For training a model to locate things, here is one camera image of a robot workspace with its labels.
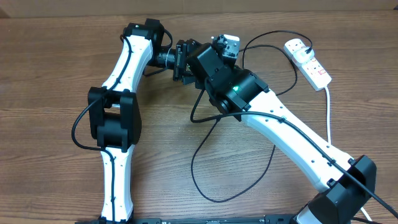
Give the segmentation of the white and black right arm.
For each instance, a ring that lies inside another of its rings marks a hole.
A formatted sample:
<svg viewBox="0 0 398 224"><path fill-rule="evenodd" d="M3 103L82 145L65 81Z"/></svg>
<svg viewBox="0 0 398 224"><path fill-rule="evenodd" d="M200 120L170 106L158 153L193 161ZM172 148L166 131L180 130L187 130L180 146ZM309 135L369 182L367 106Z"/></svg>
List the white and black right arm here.
<svg viewBox="0 0 398 224"><path fill-rule="evenodd" d="M268 84L235 65L239 39L228 37L197 47L187 65L199 88L220 111L259 131L305 174L317 190L291 223L350 223L374 196L376 165L365 155L354 159L332 146L290 112Z"/></svg>

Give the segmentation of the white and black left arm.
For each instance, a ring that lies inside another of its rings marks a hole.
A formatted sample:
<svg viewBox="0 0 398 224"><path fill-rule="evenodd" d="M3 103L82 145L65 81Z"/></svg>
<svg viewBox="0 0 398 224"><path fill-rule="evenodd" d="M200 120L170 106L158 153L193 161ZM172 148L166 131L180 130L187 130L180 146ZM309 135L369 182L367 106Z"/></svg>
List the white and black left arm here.
<svg viewBox="0 0 398 224"><path fill-rule="evenodd" d="M185 57L200 43L180 40L174 48L163 46L166 30L160 21L130 23L121 34L123 49L116 66L101 87L88 92L91 136L104 166L104 204L97 223L131 223L131 163L142 130L137 87L146 66L172 69L185 78Z"/></svg>

